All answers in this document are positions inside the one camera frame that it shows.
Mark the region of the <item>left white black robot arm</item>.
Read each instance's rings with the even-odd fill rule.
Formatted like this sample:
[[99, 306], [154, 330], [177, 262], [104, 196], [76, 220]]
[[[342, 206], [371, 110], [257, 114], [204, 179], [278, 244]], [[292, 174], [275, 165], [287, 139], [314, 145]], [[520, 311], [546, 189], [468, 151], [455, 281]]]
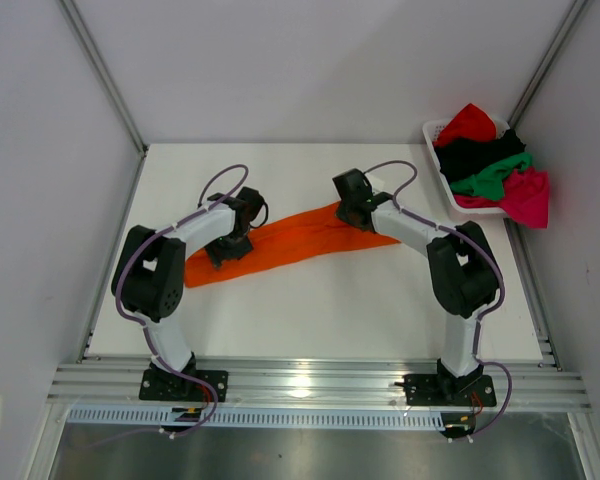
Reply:
[[162, 229], [136, 225], [126, 235], [111, 283], [115, 306], [123, 318], [141, 326], [160, 372], [162, 388], [177, 400], [196, 390], [197, 376], [187, 369], [194, 353], [179, 325], [185, 264], [201, 251], [214, 271], [253, 251], [252, 222], [267, 211], [264, 197], [243, 187], [235, 197], [210, 196], [191, 215]]

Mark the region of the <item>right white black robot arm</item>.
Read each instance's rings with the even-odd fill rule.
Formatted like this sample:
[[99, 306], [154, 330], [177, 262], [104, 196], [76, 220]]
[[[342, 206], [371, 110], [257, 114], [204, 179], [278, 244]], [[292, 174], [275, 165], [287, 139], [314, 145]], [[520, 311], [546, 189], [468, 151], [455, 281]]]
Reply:
[[375, 190], [359, 169], [335, 176], [333, 183], [339, 220], [397, 240], [426, 258], [434, 297], [446, 312], [444, 347], [428, 390], [419, 391], [411, 377], [403, 386], [429, 403], [461, 402], [483, 376], [478, 359], [482, 320], [500, 306], [496, 295], [504, 293], [482, 228], [473, 221], [452, 227], [409, 211], [393, 195]]

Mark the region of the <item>orange t shirt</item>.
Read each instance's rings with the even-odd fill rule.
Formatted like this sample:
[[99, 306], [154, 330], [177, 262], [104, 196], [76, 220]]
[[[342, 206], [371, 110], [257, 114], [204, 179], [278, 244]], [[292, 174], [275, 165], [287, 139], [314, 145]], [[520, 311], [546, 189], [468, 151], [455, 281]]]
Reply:
[[358, 230], [336, 217], [338, 204], [298, 213], [265, 225], [249, 235], [253, 250], [239, 260], [212, 266], [200, 250], [185, 263], [184, 286], [192, 289], [295, 264], [314, 257], [367, 250], [397, 241]]

